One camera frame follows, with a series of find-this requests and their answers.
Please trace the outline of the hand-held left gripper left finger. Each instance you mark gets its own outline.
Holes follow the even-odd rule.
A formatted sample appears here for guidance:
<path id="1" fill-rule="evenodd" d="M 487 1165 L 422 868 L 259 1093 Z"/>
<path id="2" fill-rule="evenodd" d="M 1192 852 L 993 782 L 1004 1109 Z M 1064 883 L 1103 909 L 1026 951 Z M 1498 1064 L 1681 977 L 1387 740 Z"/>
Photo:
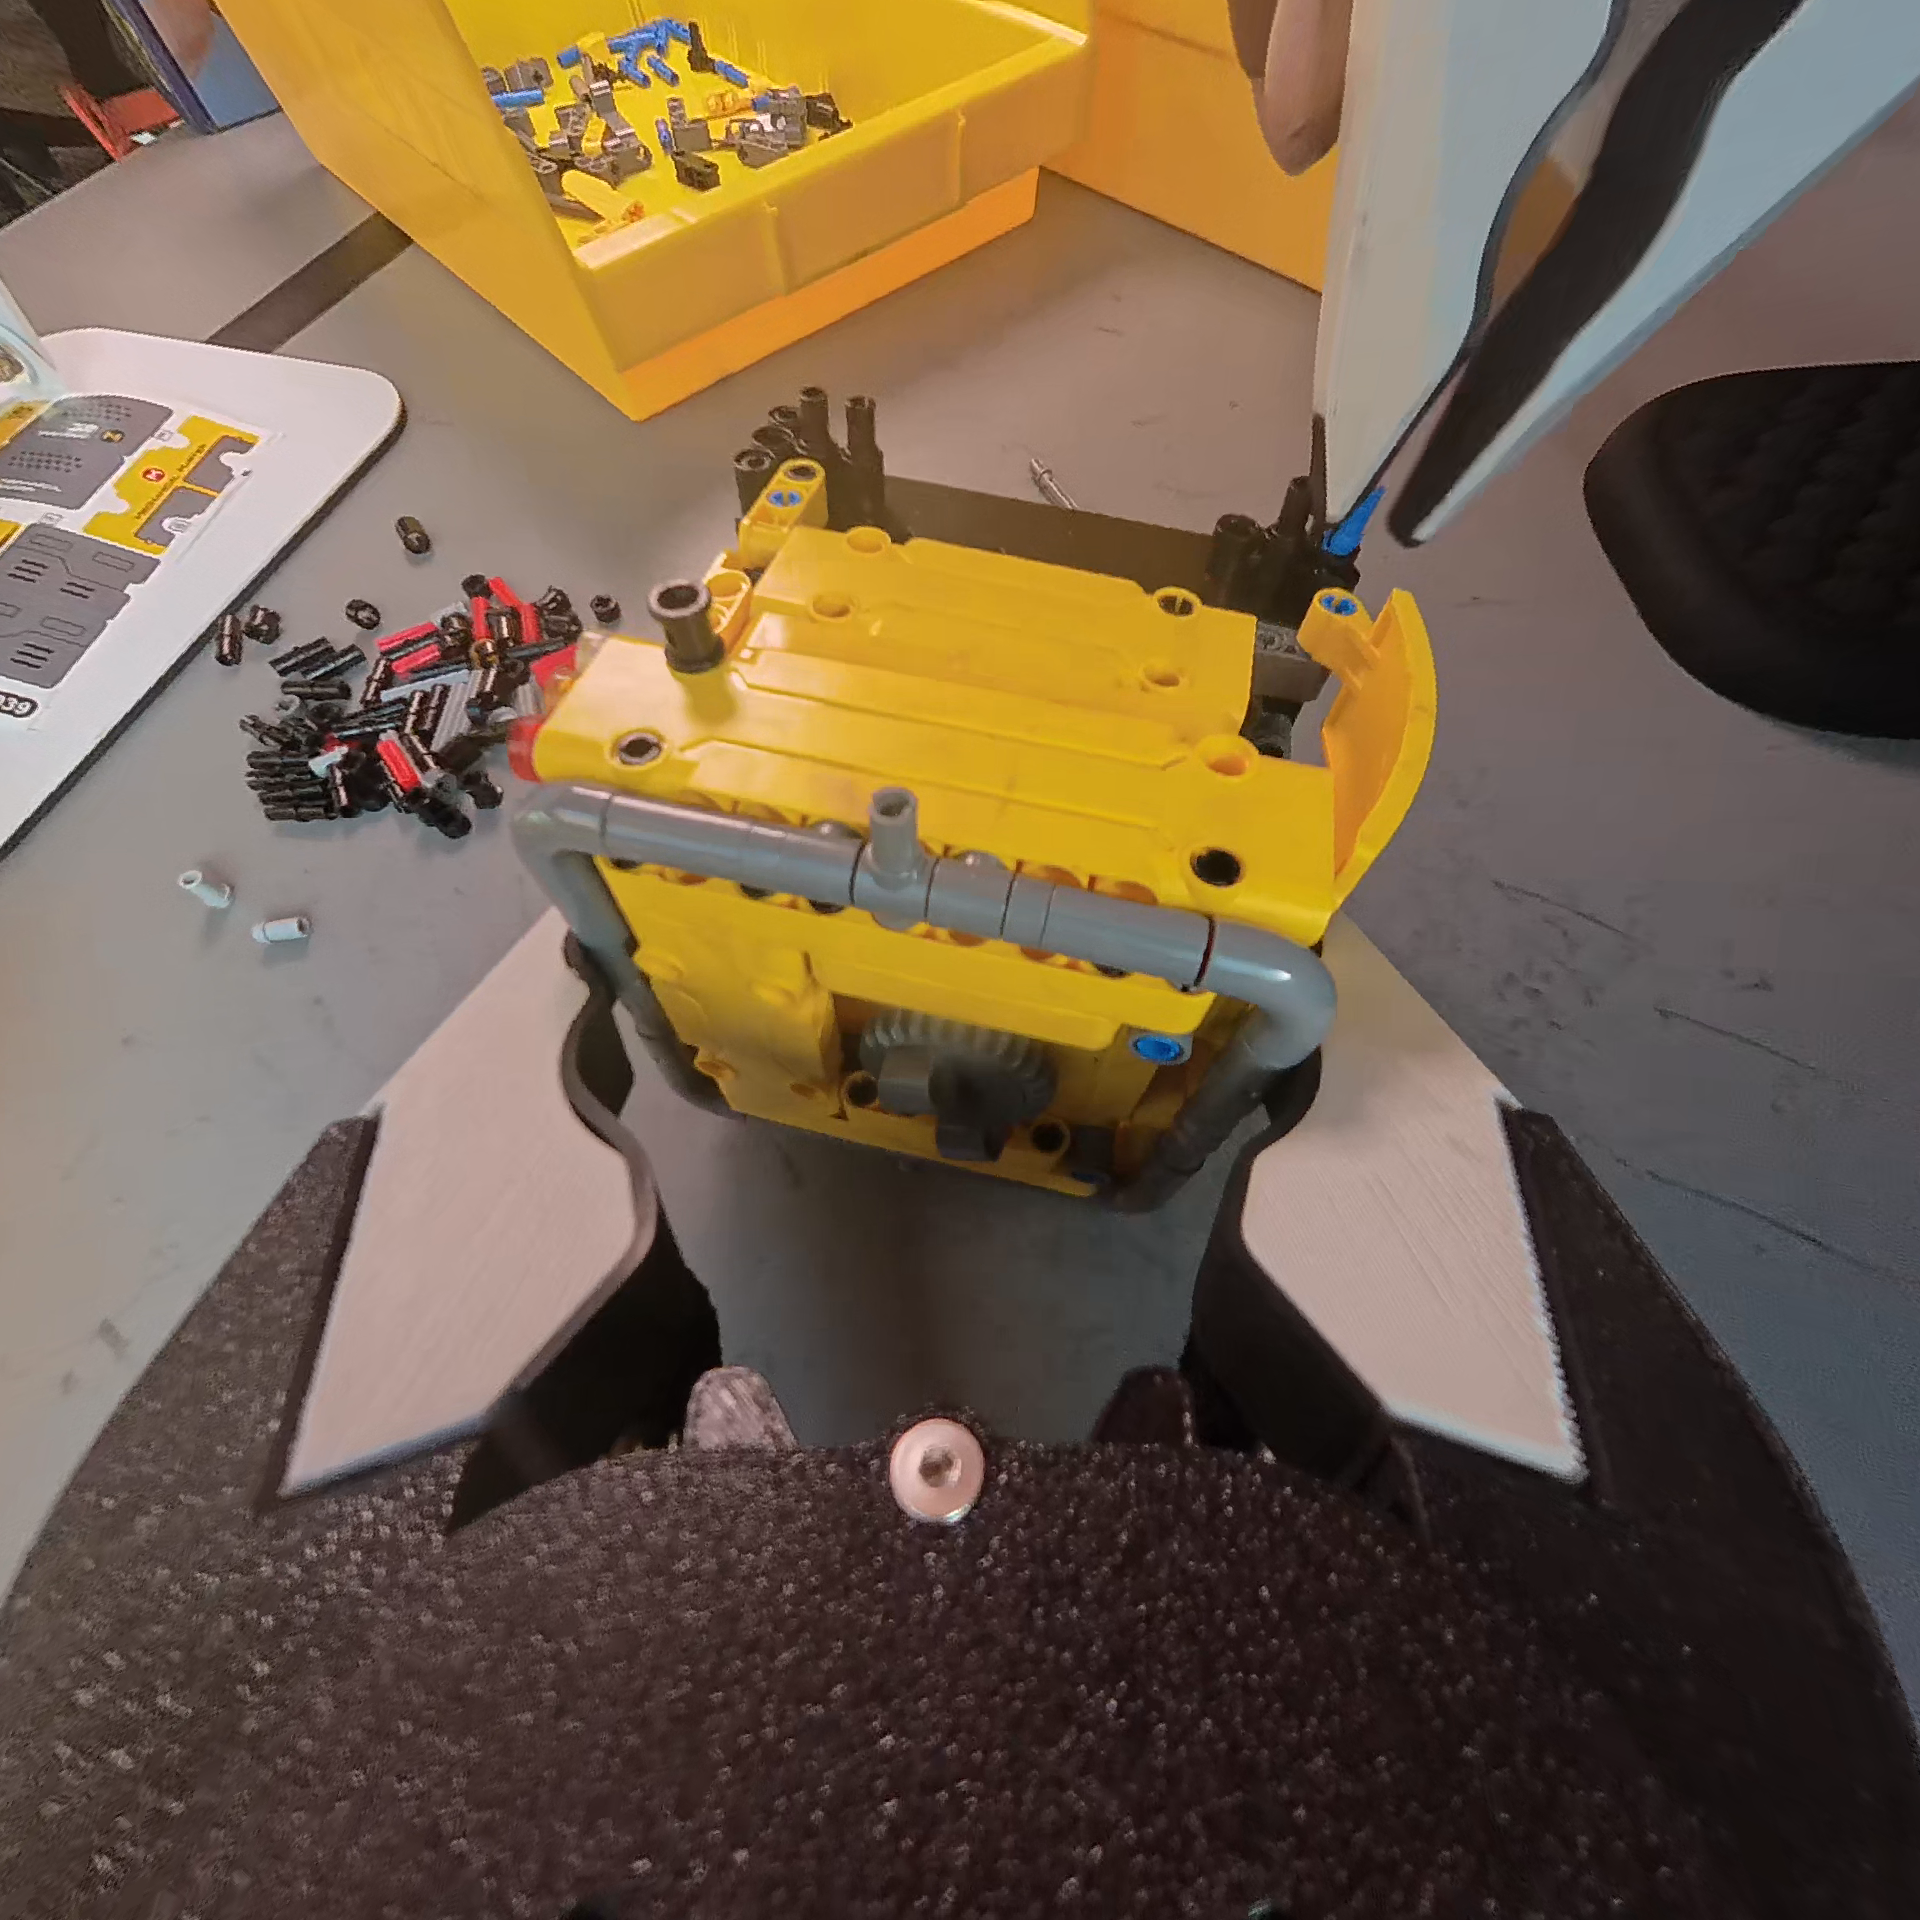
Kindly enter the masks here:
<path id="1" fill-rule="evenodd" d="M 542 916 L 375 1094 L 278 1500 L 475 1440 L 467 1524 L 620 1444 L 680 1438 L 719 1321 L 622 1117 L 615 1009 Z"/>

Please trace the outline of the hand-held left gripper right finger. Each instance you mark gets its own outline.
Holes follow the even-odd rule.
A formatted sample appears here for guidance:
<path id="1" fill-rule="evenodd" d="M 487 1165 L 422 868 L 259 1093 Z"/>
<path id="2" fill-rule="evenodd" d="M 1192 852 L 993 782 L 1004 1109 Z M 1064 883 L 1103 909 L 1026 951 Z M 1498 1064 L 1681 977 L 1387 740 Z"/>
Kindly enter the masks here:
<path id="1" fill-rule="evenodd" d="M 1230 1438 L 1330 1481 L 1423 1435 L 1579 1485 L 1519 1103 L 1352 919 L 1323 956 L 1318 1089 L 1222 1195 L 1187 1357 Z"/>

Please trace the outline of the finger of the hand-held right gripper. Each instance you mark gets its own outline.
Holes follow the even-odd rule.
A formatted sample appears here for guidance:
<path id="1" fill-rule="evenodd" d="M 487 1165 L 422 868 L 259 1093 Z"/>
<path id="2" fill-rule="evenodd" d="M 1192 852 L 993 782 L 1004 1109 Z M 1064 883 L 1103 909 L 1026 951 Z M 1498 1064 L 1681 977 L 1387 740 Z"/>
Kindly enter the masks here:
<path id="1" fill-rule="evenodd" d="M 1610 102 L 1569 212 L 1463 344 L 1455 392 L 1387 525 L 1418 543 L 1470 469 L 1545 384 L 1575 335 L 1625 287 L 1667 229 L 1728 88 L 1806 12 L 1800 3 L 1646 7 L 1646 51 L 1602 65 Z"/>
<path id="2" fill-rule="evenodd" d="M 1608 3 L 1355 3 L 1313 411 L 1323 517 L 1380 481 L 1483 320 L 1498 235 Z"/>

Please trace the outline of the yellow and black lego model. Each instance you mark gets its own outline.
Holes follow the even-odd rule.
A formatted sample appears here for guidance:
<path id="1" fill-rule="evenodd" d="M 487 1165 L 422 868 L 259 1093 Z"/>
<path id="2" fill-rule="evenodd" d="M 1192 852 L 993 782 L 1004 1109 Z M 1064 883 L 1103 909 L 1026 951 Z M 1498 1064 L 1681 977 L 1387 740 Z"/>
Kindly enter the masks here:
<path id="1" fill-rule="evenodd" d="M 1070 515 L 891 478 L 874 399 L 835 433 L 816 389 L 735 469 L 512 823 L 663 1081 L 1118 1211 L 1310 1099 L 1438 707 L 1314 478 L 1211 535 Z"/>

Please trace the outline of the person's right hand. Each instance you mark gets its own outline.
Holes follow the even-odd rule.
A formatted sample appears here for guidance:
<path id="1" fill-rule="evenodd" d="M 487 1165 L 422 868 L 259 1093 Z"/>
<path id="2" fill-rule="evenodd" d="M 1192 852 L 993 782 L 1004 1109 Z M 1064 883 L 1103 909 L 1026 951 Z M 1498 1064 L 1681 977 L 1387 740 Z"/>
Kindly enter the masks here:
<path id="1" fill-rule="evenodd" d="M 1353 3 L 1230 3 L 1230 30 L 1266 149 L 1307 173 L 1338 144 Z"/>

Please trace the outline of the empty yellow plastic bin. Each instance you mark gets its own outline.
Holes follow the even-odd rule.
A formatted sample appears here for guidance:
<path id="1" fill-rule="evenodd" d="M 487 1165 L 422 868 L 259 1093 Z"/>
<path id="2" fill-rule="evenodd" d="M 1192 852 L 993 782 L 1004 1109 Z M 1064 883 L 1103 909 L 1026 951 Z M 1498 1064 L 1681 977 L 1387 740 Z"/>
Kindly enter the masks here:
<path id="1" fill-rule="evenodd" d="M 1264 147 L 1225 3 L 1094 3 L 1088 110 L 1047 168 L 1320 292 L 1338 160 Z"/>

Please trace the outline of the pile of black red pins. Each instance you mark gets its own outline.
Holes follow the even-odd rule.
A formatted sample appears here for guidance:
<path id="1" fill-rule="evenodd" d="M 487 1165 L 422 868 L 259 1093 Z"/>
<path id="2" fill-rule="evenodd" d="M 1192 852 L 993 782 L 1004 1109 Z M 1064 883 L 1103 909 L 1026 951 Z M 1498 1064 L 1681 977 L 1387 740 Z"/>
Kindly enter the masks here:
<path id="1" fill-rule="evenodd" d="M 483 568 L 411 620 L 355 596 L 340 637 L 266 655 L 267 701 L 238 718 L 248 798 L 271 828 L 392 816 L 463 841 L 535 779 L 545 721 L 620 614 Z"/>

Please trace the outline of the heap of grey blue pieces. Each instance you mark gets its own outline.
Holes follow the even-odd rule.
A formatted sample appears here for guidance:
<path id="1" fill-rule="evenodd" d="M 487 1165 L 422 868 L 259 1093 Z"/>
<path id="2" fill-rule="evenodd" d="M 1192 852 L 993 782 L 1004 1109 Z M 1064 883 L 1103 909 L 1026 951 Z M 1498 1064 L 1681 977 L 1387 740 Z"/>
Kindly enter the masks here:
<path id="1" fill-rule="evenodd" d="M 828 86 L 726 56 L 690 16 L 642 16 L 481 80 L 546 211 L 582 243 L 638 224 L 640 190 L 703 196 L 856 128 Z"/>

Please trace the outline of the yellow grey sticker sheet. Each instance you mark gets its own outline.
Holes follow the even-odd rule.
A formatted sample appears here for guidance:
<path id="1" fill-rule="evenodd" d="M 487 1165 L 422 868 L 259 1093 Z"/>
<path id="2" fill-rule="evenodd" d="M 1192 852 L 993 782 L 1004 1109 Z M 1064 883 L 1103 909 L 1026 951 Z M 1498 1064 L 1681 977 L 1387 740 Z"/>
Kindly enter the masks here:
<path id="1" fill-rule="evenodd" d="M 50 721 L 92 655 L 128 639 L 278 433 L 119 390 L 6 398 L 2 716 Z"/>

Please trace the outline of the yellow bin with many pieces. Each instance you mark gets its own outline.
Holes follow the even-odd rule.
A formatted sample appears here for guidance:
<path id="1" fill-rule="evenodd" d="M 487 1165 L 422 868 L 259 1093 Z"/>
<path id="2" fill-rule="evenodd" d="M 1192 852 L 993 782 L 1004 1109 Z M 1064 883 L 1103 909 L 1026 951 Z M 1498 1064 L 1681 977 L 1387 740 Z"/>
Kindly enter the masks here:
<path id="1" fill-rule="evenodd" d="M 223 5 L 307 149 L 425 253 L 632 420 L 658 416 L 1033 216 L 1041 166 L 1078 137 L 1094 71 L 1091 5 Z M 578 104 L 574 68 L 617 71 L 615 39 L 666 21 L 686 40 L 638 48 L 614 110 L 651 163 L 622 183 L 545 183 L 489 76 L 552 72 L 535 142 Z M 712 155 L 712 188 L 662 151 L 668 100 L 727 113 L 758 92 L 830 93 L 844 132 L 764 164 Z"/>

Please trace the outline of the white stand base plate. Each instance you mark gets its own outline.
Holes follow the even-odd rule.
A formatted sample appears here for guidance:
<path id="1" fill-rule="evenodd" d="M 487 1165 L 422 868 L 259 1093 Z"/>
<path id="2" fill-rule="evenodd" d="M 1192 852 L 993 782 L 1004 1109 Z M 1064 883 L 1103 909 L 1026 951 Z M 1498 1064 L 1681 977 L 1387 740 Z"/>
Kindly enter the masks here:
<path id="1" fill-rule="evenodd" d="M 44 726 L 2 716 L 2 851 L 14 851 L 217 620 L 248 603 L 336 499 L 401 432 L 396 387 L 361 368 L 184 343 L 110 327 L 40 335 L 6 299 L 6 398 L 134 392 L 267 424 L 278 440 L 159 583 L 152 609 L 72 678 Z"/>

